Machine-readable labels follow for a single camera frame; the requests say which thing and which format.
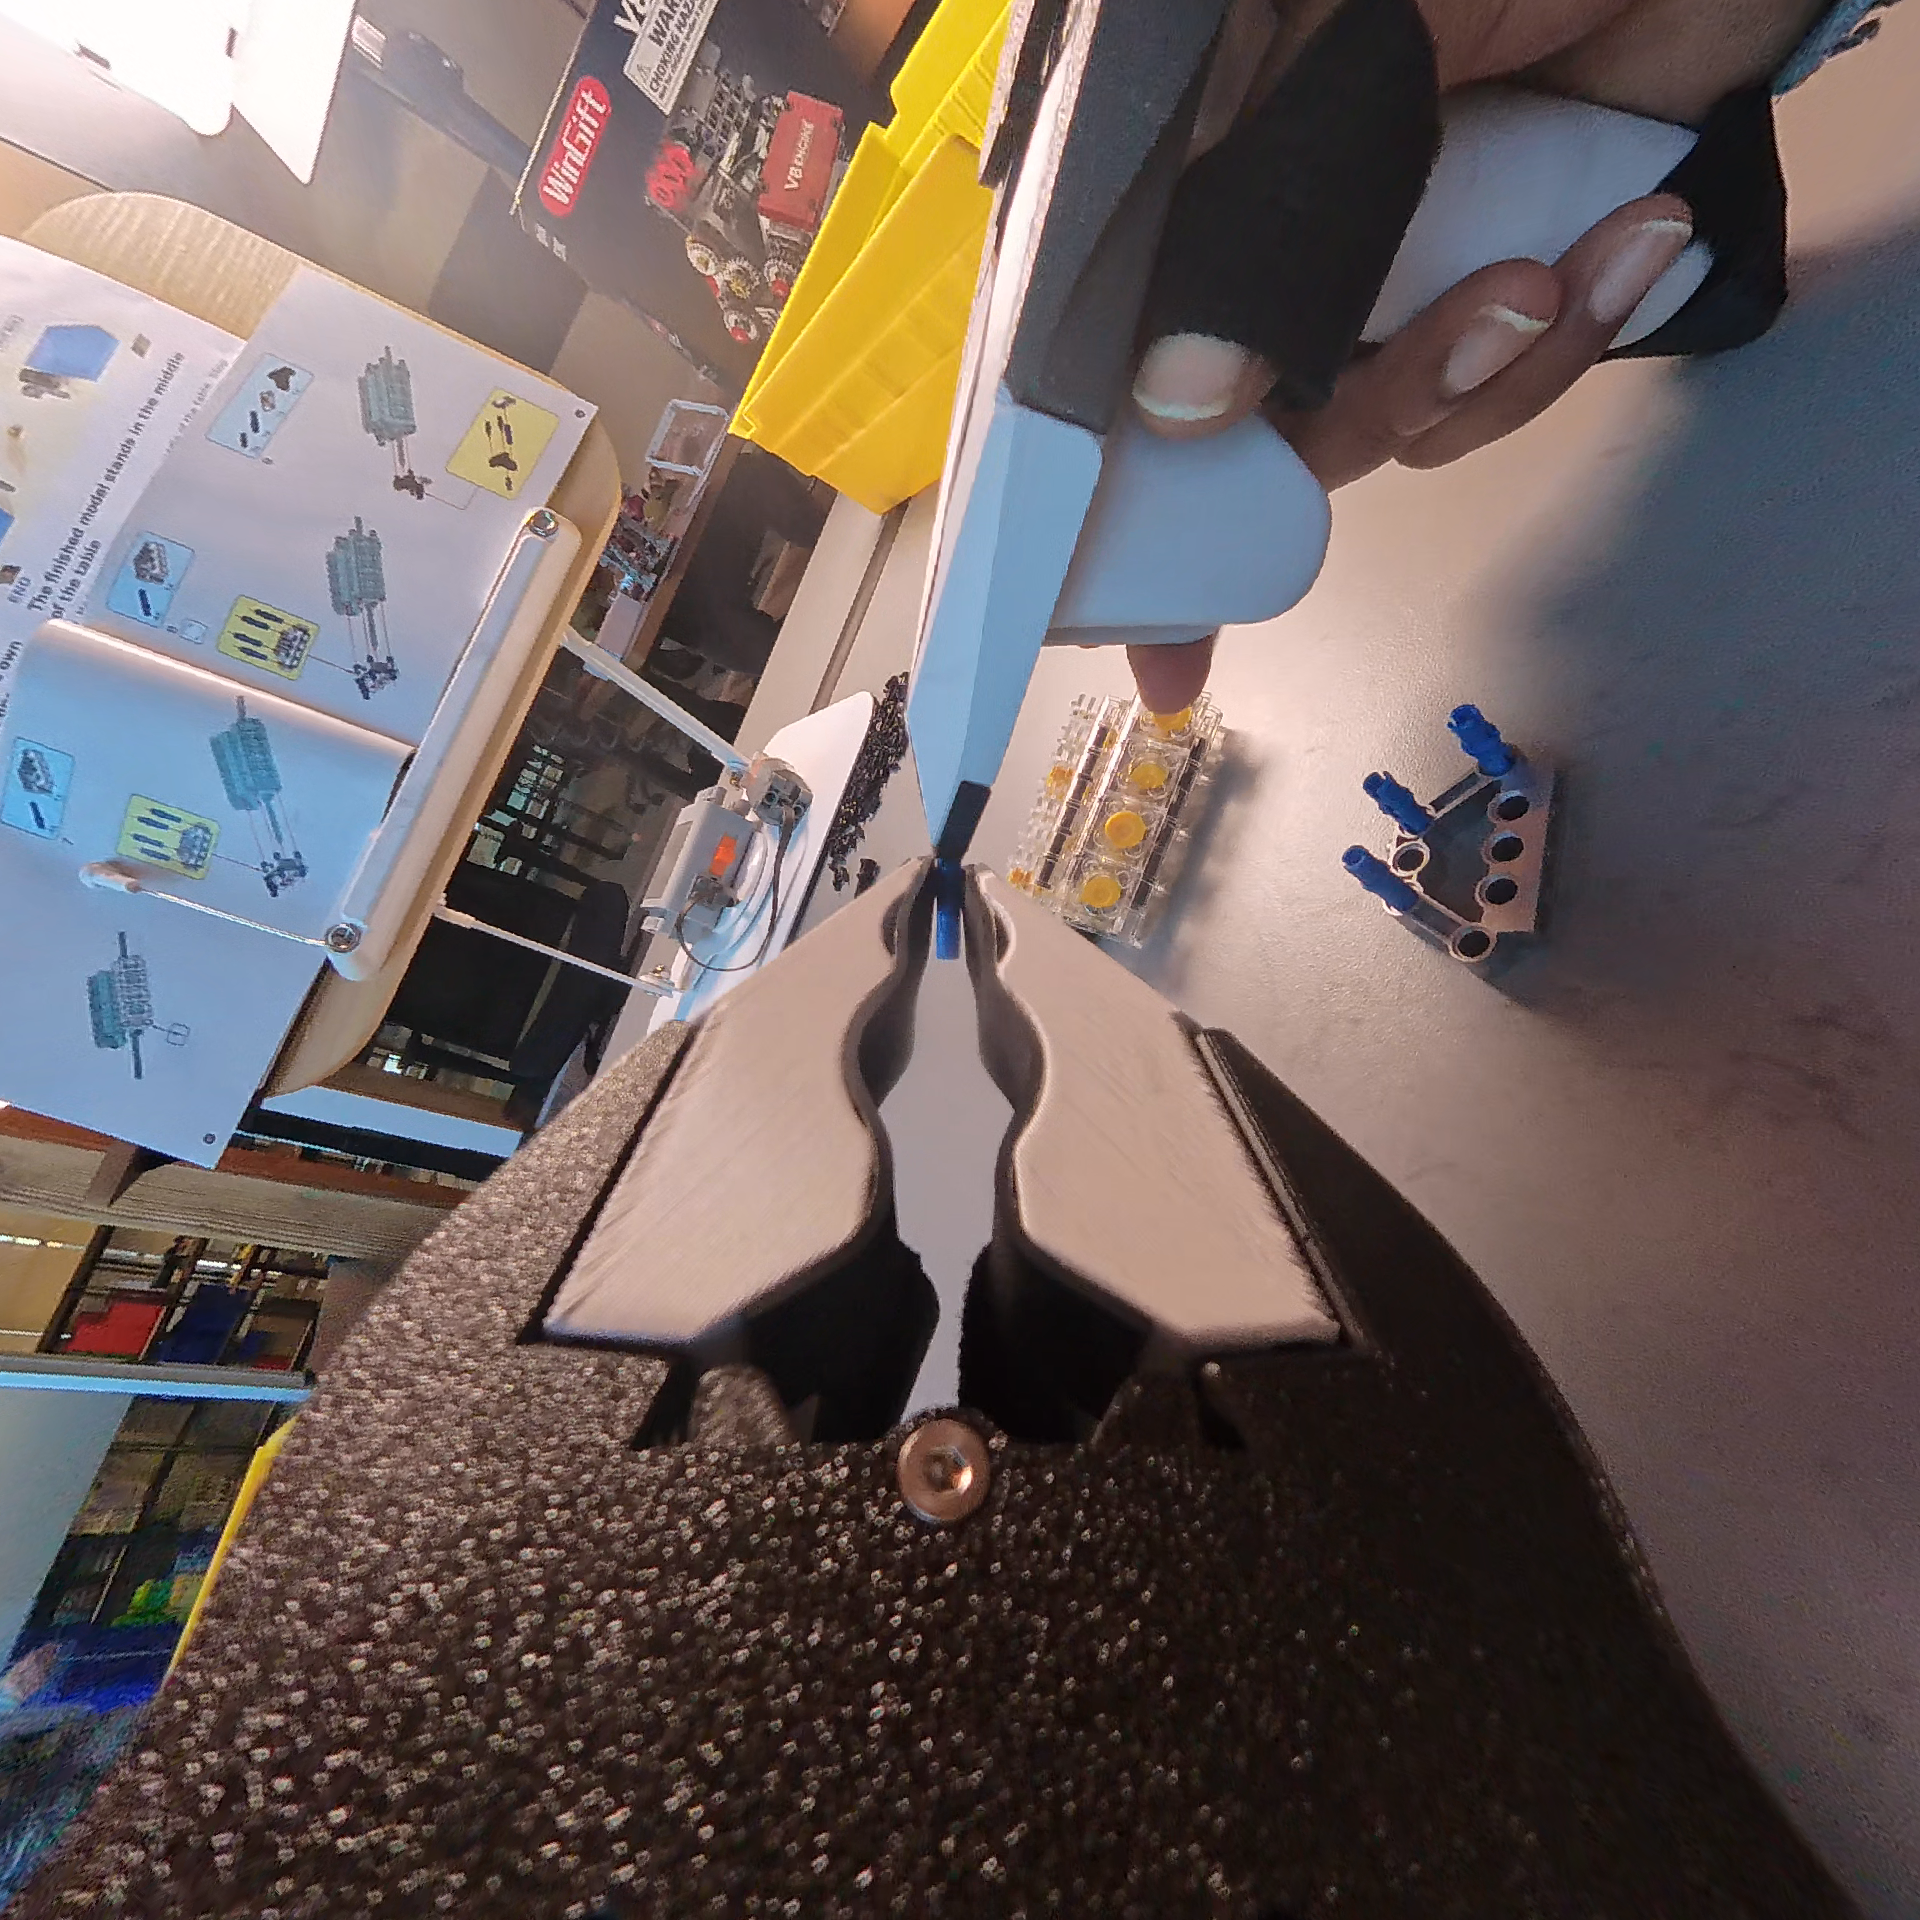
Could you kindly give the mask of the person's right hand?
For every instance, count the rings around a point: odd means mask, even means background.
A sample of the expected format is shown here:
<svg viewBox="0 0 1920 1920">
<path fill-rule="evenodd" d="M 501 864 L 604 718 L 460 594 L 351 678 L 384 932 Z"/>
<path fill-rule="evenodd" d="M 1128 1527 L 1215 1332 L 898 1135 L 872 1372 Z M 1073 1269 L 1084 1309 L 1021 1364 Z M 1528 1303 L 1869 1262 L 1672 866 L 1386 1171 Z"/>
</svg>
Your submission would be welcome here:
<svg viewBox="0 0 1920 1920">
<path fill-rule="evenodd" d="M 1749 86 L 1789 90 L 1869 39 L 1887 4 L 1421 2 L 1443 91 L 1490 83 L 1679 125 Z M 1356 363 L 1322 407 L 1217 326 L 1170 332 L 1136 365 L 1135 407 L 1169 439 L 1265 415 L 1327 488 L 1388 463 L 1437 468 L 1519 431 L 1609 349 L 1692 237 L 1667 195 L 1635 199 L 1556 262 L 1498 261 L 1448 287 Z"/>
</svg>

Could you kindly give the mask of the pile of black pins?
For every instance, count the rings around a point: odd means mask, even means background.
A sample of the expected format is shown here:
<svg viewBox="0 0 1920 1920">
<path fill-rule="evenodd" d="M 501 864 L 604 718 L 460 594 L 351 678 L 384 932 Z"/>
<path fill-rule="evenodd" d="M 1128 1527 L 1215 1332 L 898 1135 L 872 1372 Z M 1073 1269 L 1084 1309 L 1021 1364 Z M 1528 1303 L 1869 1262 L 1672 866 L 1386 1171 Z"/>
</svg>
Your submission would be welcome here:
<svg viewBox="0 0 1920 1920">
<path fill-rule="evenodd" d="M 843 894 L 849 887 L 865 892 L 877 876 L 877 862 L 866 854 L 857 862 L 857 878 L 853 876 L 853 864 L 865 831 L 906 758 L 906 690 L 908 672 L 898 672 L 883 684 L 868 728 L 853 762 L 849 786 L 833 816 L 823 864 L 836 894 Z"/>
</svg>

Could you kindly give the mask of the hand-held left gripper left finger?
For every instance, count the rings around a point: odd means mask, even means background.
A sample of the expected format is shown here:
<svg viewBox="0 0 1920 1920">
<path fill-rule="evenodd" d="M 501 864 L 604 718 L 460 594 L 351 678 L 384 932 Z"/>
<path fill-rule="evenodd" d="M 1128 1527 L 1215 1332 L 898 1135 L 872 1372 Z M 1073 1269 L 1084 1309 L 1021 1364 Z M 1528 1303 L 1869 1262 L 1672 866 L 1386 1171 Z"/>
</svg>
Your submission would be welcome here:
<svg viewBox="0 0 1920 1920">
<path fill-rule="evenodd" d="M 920 1370 L 881 1103 L 916 1037 L 935 868 L 906 862 L 693 1029 L 544 1332 L 775 1370 Z"/>
</svg>

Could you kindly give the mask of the clear block with yellow pistons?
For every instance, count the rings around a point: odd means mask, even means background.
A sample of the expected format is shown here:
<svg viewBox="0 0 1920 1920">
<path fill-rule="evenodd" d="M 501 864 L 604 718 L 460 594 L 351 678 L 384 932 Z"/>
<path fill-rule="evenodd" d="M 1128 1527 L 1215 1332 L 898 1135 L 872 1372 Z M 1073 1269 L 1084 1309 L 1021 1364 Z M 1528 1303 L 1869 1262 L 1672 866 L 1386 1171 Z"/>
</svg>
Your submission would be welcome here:
<svg viewBox="0 0 1920 1920">
<path fill-rule="evenodd" d="M 1079 694 L 1007 874 L 1082 934 L 1141 948 L 1178 880 L 1220 762 L 1210 694 L 1156 714 Z"/>
</svg>

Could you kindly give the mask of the grey motor block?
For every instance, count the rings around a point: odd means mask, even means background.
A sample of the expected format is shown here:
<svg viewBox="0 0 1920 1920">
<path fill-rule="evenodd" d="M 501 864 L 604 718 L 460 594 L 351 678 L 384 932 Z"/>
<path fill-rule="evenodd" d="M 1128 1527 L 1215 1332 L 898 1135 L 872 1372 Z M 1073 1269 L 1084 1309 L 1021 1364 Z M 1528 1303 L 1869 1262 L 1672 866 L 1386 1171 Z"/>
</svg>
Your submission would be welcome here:
<svg viewBox="0 0 1920 1920">
<path fill-rule="evenodd" d="M 636 984 L 684 992 L 778 910 L 784 854 L 812 806 L 812 788 L 784 758 L 760 755 L 697 792 L 667 830 L 641 898 Z"/>
</svg>

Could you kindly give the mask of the toy engine kit box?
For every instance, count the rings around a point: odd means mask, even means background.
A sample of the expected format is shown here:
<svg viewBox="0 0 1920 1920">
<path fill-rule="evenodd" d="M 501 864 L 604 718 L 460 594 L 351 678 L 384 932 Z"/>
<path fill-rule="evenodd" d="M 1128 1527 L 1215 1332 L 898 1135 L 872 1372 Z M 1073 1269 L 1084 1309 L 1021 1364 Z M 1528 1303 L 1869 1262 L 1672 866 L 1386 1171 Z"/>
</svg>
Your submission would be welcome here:
<svg viewBox="0 0 1920 1920">
<path fill-rule="evenodd" d="M 891 104 L 904 2 L 601 2 L 514 197 L 520 224 L 741 395 L 855 147 Z"/>
</svg>

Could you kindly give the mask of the white panel lamp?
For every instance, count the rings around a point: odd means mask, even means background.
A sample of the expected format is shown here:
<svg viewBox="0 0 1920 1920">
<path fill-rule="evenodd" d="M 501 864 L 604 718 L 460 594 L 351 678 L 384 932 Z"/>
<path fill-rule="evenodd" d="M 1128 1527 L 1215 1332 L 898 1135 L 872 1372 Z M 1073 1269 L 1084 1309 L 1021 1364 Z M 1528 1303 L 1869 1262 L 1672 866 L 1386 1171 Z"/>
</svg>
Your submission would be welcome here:
<svg viewBox="0 0 1920 1920">
<path fill-rule="evenodd" d="M 200 134 L 242 116 L 308 183 L 355 2 L 51 2 L 5 13 Z"/>
</svg>

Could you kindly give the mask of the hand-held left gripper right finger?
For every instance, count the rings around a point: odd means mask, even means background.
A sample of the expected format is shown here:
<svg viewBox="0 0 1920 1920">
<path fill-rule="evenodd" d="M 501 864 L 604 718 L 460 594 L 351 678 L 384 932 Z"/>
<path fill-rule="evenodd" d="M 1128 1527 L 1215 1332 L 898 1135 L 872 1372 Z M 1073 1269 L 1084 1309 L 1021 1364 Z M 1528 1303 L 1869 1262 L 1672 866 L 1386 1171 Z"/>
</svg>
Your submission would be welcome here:
<svg viewBox="0 0 1920 1920">
<path fill-rule="evenodd" d="M 1069 1287 L 1184 1360 L 1340 1324 L 1180 1010 L 986 868 L 967 874 L 984 1064 L 1012 1108 L 1002 1216 Z"/>
</svg>

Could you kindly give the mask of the grey beam frame with holes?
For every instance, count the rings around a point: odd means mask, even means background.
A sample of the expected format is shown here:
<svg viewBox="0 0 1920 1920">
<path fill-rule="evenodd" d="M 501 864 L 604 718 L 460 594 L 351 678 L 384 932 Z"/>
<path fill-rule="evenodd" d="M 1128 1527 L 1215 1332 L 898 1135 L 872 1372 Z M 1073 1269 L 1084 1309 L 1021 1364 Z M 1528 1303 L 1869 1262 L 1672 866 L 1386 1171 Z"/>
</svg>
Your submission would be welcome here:
<svg viewBox="0 0 1920 1920">
<path fill-rule="evenodd" d="M 1386 864 L 1418 896 L 1400 919 L 1460 965 L 1504 972 L 1547 919 L 1556 802 L 1547 758 L 1516 752 L 1504 775 L 1471 764 L 1424 802 L 1421 834 L 1394 830 Z"/>
</svg>

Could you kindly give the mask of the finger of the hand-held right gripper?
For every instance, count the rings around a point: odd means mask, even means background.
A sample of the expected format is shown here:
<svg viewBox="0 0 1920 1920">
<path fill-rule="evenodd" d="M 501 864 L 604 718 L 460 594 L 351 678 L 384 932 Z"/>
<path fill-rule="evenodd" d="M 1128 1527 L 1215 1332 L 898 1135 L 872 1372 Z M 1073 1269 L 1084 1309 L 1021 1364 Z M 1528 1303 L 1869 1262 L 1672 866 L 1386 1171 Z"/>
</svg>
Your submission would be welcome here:
<svg viewBox="0 0 1920 1920">
<path fill-rule="evenodd" d="M 1018 349 L 1045 351 L 1051 338 L 1053 323 L 1029 307 L 1099 18 L 1103 4 L 1064 13 L 979 262 L 908 688 L 935 852 L 969 850 L 1103 467 L 1099 426 L 1048 414 L 1010 386 Z"/>
</svg>

